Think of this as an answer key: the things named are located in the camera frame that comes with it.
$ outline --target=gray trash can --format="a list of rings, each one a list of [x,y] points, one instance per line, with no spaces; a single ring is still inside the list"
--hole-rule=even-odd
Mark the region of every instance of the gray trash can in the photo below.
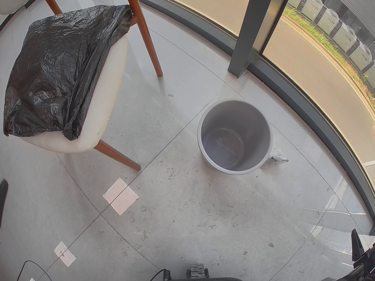
[[[255,171],[267,160],[272,143],[268,120],[244,100],[219,101],[199,121],[198,144],[203,157],[227,174]]]

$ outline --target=chair leg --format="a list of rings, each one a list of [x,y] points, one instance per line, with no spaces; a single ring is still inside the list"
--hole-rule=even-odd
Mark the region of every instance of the chair leg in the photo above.
[[[60,13],[63,13],[60,9],[60,7],[57,5],[56,0],[46,0],[48,6],[52,9],[53,13],[55,15],[58,15]]]
[[[115,148],[102,140],[99,141],[94,149],[128,167],[131,167],[133,170],[139,171],[141,169],[141,166],[138,163],[132,161],[130,158],[118,152]]]
[[[148,27],[146,24],[146,20],[144,19],[143,12],[141,9],[141,5],[139,4],[139,0],[128,0],[130,7],[132,8],[133,14],[137,19],[139,31],[141,32],[143,41],[146,45],[148,54],[150,55],[152,64],[154,65],[155,71],[157,76],[162,76],[163,71],[160,66],[159,60],[156,55],[154,44],[152,43],[150,32],[148,31]]]

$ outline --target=white chair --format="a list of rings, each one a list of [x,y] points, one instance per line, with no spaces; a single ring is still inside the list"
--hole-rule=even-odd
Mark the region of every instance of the white chair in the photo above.
[[[27,1],[28,0],[0,0],[0,13],[13,13]],[[55,15],[62,13],[55,0],[46,0],[46,2]],[[162,76],[163,73],[139,0],[129,0],[129,4],[134,14],[131,26],[138,24],[155,71],[158,76]],[[124,77],[127,51],[128,40],[125,35],[118,40],[109,51],[97,81],[81,133],[77,139],[68,140],[63,136],[61,131],[43,132],[31,137],[22,137],[22,139],[43,149],[64,154],[81,153],[94,148],[108,157],[139,171],[141,167],[138,163],[101,140],[111,117],[117,99],[117,93],[119,92]]]

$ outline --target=road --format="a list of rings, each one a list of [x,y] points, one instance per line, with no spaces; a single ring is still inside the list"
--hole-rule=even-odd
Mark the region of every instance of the road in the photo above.
[[[179,0],[239,33],[249,0]],[[340,71],[302,34],[280,21],[264,52],[326,112],[358,154],[375,160],[375,121]],[[368,167],[375,182],[375,166]]]

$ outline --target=black plastic bag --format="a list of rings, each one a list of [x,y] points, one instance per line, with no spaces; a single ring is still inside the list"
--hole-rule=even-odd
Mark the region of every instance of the black plastic bag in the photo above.
[[[4,134],[78,138],[109,50],[132,18],[129,5],[99,5],[32,23],[6,88]]]

